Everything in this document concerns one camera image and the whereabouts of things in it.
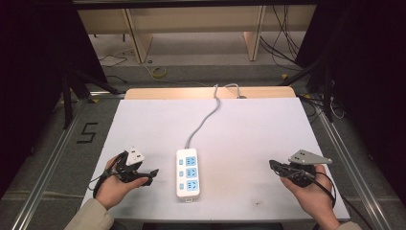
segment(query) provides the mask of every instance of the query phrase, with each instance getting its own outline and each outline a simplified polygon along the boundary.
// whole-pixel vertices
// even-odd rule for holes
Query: gray tile floor
[[[300,44],[304,33],[293,33],[294,39]],[[266,33],[263,35],[266,39],[271,40],[276,34]],[[137,85],[157,85],[159,82],[148,83],[150,80],[145,71],[144,65],[137,64],[131,51],[131,44],[122,42],[121,35],[98,35],[94,38],[89,36],[93,41],[95,50],[99,58],[107,55],[117,55],[126,57],[127,61],[118,65],[120,68],[104,67],[106,75],[118,74],[130,81],[129,84],[122,84],[117,79],[109,79],[111,84],[118,87],[133,87]],[[277,45],[283,53],[289,54],[286,44],[280,42]],[[113,57],[101,61],[102,65],[112,65],[121,59]],[[248,81],[253,85],[263,85],[263,82],[256,81],[256,78],[250,79],[251,76],[260,77],[267,75],[263,66],[275,66],[272,57],[265,50],[259,49],[257,61],[249,61],[246,54],[246,48],[241,33],[217,33],[217,34],[157,34],[152,42],[147,60],[147,67],[166,66],[173,73],[183,74],[183,79],[195,80],[198,78],[221,78],[226,81]],[[276,58],[278,64],[287,65],[287,61]],[[204,73],[205,66],[216,67],[213,72]],[[224,66],[232,67],[235,72],[227,71]],[[247,69],[243,75],[248,79],[242,79],[241,70]],[[291,71],[282,68],[275,71],[268,81],[275,83],[281,80],[282,73]],[[305,80],[294,83],[293,87],[297,93],[305,92]],[[43,194],[34,215],[31,218],[28,229],[60,229],[66,225],[73,214],[81,204],[84,191],[86,190],[90,176],[96,166],[102,144],[111,125],[115,109],[120,99],[99,99],[97,103],[88,103],[79,117],[79,124],[74,129],[69,138],[69,143],[65,152],[56,167],[52,179]],[[312,107],[304,103],[304,108],[309,113]],[[80,135],[82,125],[85,123],[98,123],[92,127],[98,133],[95,140],[90,145],[80,145],[78,140],[82,140]],[[363,146],[356,129],[353,127],[351,120],[347,118],[334,120],[334,124],[341,134],[344,143],[351,152],[354,161],[357,162],[359,169],[362,171],[368,182],[370,189],[379,202],[385,217],[389,220],[393,229],[406,229],[406,209],[399,201],[395,192],[391,189],[374,162],[368,157],[368,152]],[[35,145],[35,155],[27,158],[26,163],[21,168],[18,176],[14,179],[8,192],[0,202],[0,229],[10,229],[14,223],[15,217],[27,199],[29,192],[35,186],[37,179],[40,177],[41,169],[54,151],[55,146],[62,135],[63,127],[63,105],[59,103],[56,106],[55,113],[50,117],[48,125],[40,133],[41,138]],[[314,120],[312,127],[319,145],[325,156],[333,159],[334,162],[341,162],[337,155],[336,148],[331,144],[326,129],[319,118]],[[354,189],[348,173],[342,164],[332,165],[330,168],[337,187],[341,193],[372,223],[362,198]],[[363,229],[367,229],[362,220],[351,212],[351,219],[360,223]],[[140,229],[142,223],[126,221],[128,229]],[[283,224],[284,229],[311,229],[314,222],[287,222]]]

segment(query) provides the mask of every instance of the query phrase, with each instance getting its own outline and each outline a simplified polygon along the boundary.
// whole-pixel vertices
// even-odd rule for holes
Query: black cable
[[[346,202],[349,207],[351,207],[351,209],[358,215],[358,217],[360,217],[365,222],[365,224],[367,224],[367,226],[371,230],[373,230],[372,226],[367,222],[367,219],[342,194],[340,194],[340,196],[341,198],[343,198],[344,202]]]
[[[123,156],[125,155],[125,151],[117,155],[117,157],[113,160],[113,162],[110,164],[110,166],[104,170],[104,172],[98,177],[98,183],[96,183],[95,188],[93,189],[93,198],[96,198],[96,195],[98,194],[99,188],[109,176],[117,173],[112,173],[114,165],[119,162]]]
[[[117,62],[117,63],[115,63],[115,64],[113,64],[113,65],[104,65],[105,67],[113,67],[113,66],[116,66],[116,65],[118,65],[118,64],[121,64],[121,63],[123,63],[123,62],[125,62],[125,61],[127,60],[127,57],[117,57],[117,56],[112,56],[112,55],[105,56],[105,57],[103,57],[103,58],[101,58],[101,59],[99,59],[99,60],[104,60],[104,59],[107,58],[107,57],[120,58],[120,59],[123,59],[123,60],[120,61],[120,62]]]
[[[99,179],[100,177],[101,177],[101,176],[99,175],[99,176],[96,177],[95,179],[92,179],[92,180],[89,182],[89,185],[87,186],[87,189],[90,190],[90,191],[95,190],[95,189],[90,188],[90,184],[93,183],[95,180]]]
[[[269,49],[271,49],[272,51],[269,51],[269,50],[262,44],[262,42],[265,43],[266,46],[267,46]],[[272,47],[270,44],[268,44],[268,43],[263,39],[262,36],[260,37],[260,44],[262,45],[262,47],[263,47],[268,53],[270,53],[270,54],[272,55],[272,59],[274,60],[274,62],[275,62],[276,65],[278,65],[278,66],[280,66],[280,67],[282,67],[282,68],[288,69],[288,70],[301,71],[301,70],[299,70],[299,69],[289,68],[289,67],[286,67],[286,66],[283,66],[283,65],[280,65],[279,63],[277,63],[276,60],[275,60],[275,56],[278,57],[278,58],[287,59],[287,60],[289,60],[290,62],[292,62],[292,63],[294,63],[294,64],[295,64],[295,61],[294,61],[293,59],[289,58],[288,56],[284,55],[283,53],[281,53],[280,51],[278,51],[278,50],[275,49],[274,47]]]
[[[279,50],[277,50],[275,47],[273,47],[273,46],[271,46],[270,44],[268,44],[262,36],[260,36],[259,38],[260,38],[260,41],[264,42],[264,43],[266,44],[266,46],[269,47],[269,49],[271,49],[273,52],[278,53],[279,56],[277,56],[277,55],[276,55],[275,53],[273,53],[272,51],[268,51],[268,50],[265,48],[266,51],[268,51],[269,53],[271,53],[272,55],[274,55],[274,56],[276,56],[276,57],[278,57],[278,58],[284,58],[284,59],[287,59],[287,60],[291,61],[292,63],[295,63],[295,61],[294,61],[293,59],[289,58],[288,56],[284,55],[282,52],[280,52]]]
[[[307,117],[312,117],[312,116],[316,115],[316,107],[314,106],[313,103],[311,103],[310,101],[302,101],[302,100],[301,100],[301,102],[310,104],[311,107],[313,108],[313,113],[311,113],[311,114],[307,114],[307,113],[306,113],[306,114],[305,114]]]
[[[322,104],[320,104],[320,103],[315,103],[315,102],[313,102],[313,100],[310,100],[309,98],[303,97],[303,96],[301,96],[301,95],[298,95],[297,97],[301,100],[301,102],[303,102],[303,103],[308,103],[308,104],[310,104],[310,105],[313,106],[313,108],[314,108],[315,111],[314,111],[311,115],[309,115],[309,116],[307,116],[307,117],[311,117],[311,116],[314,116],[314,115],[316,114],[316,107],[324,108]]]
[[[310,122],[310,125],[314,123],[314,121],[316,121],[316,119],[320,116],[320,114],[322,114],[322,112],[324,112],[323,110],[319,112],[319,114],[317,114],[317,116]]]
[[[278,17],[277,11],[275,10],[275,6],[272,6],[272,8],[273,8],[273,10],[274,10],[274,13],[275,13],[277,19],[278,19],[278,23],[279,23],[279,25],[280,25],[280,27],[281,27],[280,34],[283,33],[284,36],[286,37],[287,46],[288,46],[288,48],[289,48],[290,55],[291,55],[293,58],[295,58],[295,56],[293,55],[293,53],[296,54],[296,51],[295,51],[295,49],[293,49],[294,52],[292,53],[292,45],[291,45],[290,40],[289,40],[289,35],[287,34],[286,29],[283,28],[283,27],[286,27],[286,15],[287,15],[286,6],[284,6],[284,9],[283,9],[283,14],[284,14],[284,16],[283,16],[283,23],[281,23],[281,20],[280,20],[280,18]]]
[[[302,99],[302,100],[310,101],[311,103],[313,103],[313,104],[316,105],[316,106],[320,106],[320,107],[323,106],[322,104],[313,102],[313,101],[316,101],[316,102],[322,103],[323,100],[321,100],[321,99],[307,98],[307,97],[305,97],[305,96],[303,96],[303,95],[300,95],[300,94],[297,94],[296,97],[298,97],[299,99]]]
[[[337,200],[337,192],[336,192],[336,190],[335,190],[334,183],[332,182],[332,180],[330,179],[330,177],[328,177],[328,175],[326,175],[325,173],[316,172],[316,174],[321,174],[321,175],[325,176],[325,177],[329,180],[329,182],[330,182],[330,184],[331,184],[331,186],[332,186],[332,189],[334,190],[334,195],[333,195],[328,189],[326,189],[326,187],[324,187],[322,184],[320,184],[317,180],[315,180],[315,179],[313,179],[312,177],[309,177],[309,176],[308,176],[307,178],[308,178],[309,180],[311,180],[315,185],[319,186],[319,188],[322,189],[322,190],[330,197],[330,199],[331,199],[331,206],[332,206],[332,208],[334,208],[335,202],[336,202],[336,200]],[[319,228],[320,228],[319,223],[316,223],[316,224],[314,225],[314,227],[313,227],[313,230],[317,230],[317,229],[319,229]]]
[[[295,53],[295,58],[298,55],[296,49],[298,48],[298,46],[296,45],[296,43],[293,41],[292,36],[290,35],[289,32],[289,6],[284,5],[284,18],[283,18],[283,23],[284,23],[284,35],[286,36],[286,40],[287,40],[287,44],[289,45],[289,47],[293,50],[293,52]]]
[[[121,81],[124,82],[124,83],[128,83],[128,81],[126,81],[126,80],[120,78],[120,77],[117,76],[117,75],[108,75],[108,76],[106,76],[106,77],[107,77],[107,78],[116,78],[116,79],[121,80]]]

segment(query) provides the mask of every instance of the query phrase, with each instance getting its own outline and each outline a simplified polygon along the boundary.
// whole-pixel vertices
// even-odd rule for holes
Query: person's left hand
[[[108,168],[116,157],[117,156],[110,159],[105,167]],[[140,187],[147,181],[148,177],[142,177],[128,183],[123,183],[117,176],[109,176],[101,184],[99,191],[96,194],[96,200],[98,200],[106,210],[109,210],[119,204],[128,192]]]

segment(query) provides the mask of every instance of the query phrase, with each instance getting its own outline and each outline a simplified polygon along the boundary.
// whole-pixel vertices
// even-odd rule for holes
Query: white cable
[[[338,119],[343,119],[343,118],[344,118],[344,115],[345,115],[346,113],[343,111],[343,115],[338,116],[338,115],[334,112],[334,109],[332,108],[332,101],[334,101],[334,98],[333,98],[333,97],[330,98],[330,108],[331,108],[332,114],[334,114],[334,116],[335,116],[336,118],[338,118]]]
[[[239,94],[239,86],[238,86],[238,84],[236,84],[236,83],[229,83],[229,84],[226,84],[226,85],[224,85],[224,87],[230,87],[230,86],[235,86],[236,88],[237,88],[237,98],[239,99],[239,96],[241,96],[240,94]]]
[[[203,121],[200,123],[200,126],[189,136],[188,141],[186,142],[186,145],[185,145],[185,149],[188,149],[188,148],[190,147],[190,145],[191,145],[191,140],[192,140],[192,137],[194,136],[194,134],[196,134],[196,132],[197,132],[201,127],[203,127],[203,124],[206,122],[206,120],[207,120],[210,116],[212,116],[212,115],[220,108],[221,101],[220,101],[220,99],[217,97],[218,84],[215,85],[214,87],[215,87],[214,98],[215,98],[215,101],[217,102],[217,106],[215,107],[215,109],[214,109],[211,113],[209,113],[209,114],[203,119]]]

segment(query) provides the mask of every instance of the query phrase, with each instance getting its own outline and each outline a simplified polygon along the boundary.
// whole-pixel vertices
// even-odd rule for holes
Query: aluminum rail
[[[377,202],[373,192],[371,191],[370,187],[368,186],[367,182],[365,181],[362,173],[358,170],[355,162],[353,161],[349,150],[347,149],[346,145],[341,139],[340,134],[338,133],[337,129],[335,128],[334,123],[330,123],[328,118],[322,114],[321,120],[323,126],[325,127],[328,136],[331,139],[332,144],[334,145],[335,149],[337,150],[338,155],[340,156],[341,161],[346,168],[347,173],[350,176],[352,184],[355,187],[355,190],[361,197],[365,208],[367,209],[373,225],[376,229],[382,230],[390,230],[392,229],[390,223],[388,222],[387,218],[385,217],[382,207]]]
[[[63,130],[62,135],[57,141],[56,147],[54,148],[53,153],[51,154],[44,170],[42,171],[40,177],[35,183],[33,190],[30,193],[30,196],[27,198],[20,212],[18,213],[14,224],[12,225],[12,230],[15,229],[27,229],[28,224],[31,221],[31,218],[34,215],[36,207],[41,200],[42,194],[44,193],[46,187],[48,186],[49,181],[54,174],[57,163],[59,162],[60,157],[62,156],[66,145],[68,144],[69,138],[71,137],[75,127],[78,123],[78,118],[81,114],[81,111],[85,108],[87,104],[87,99],[80,99],[77,103],[74,118],[72,123]]]

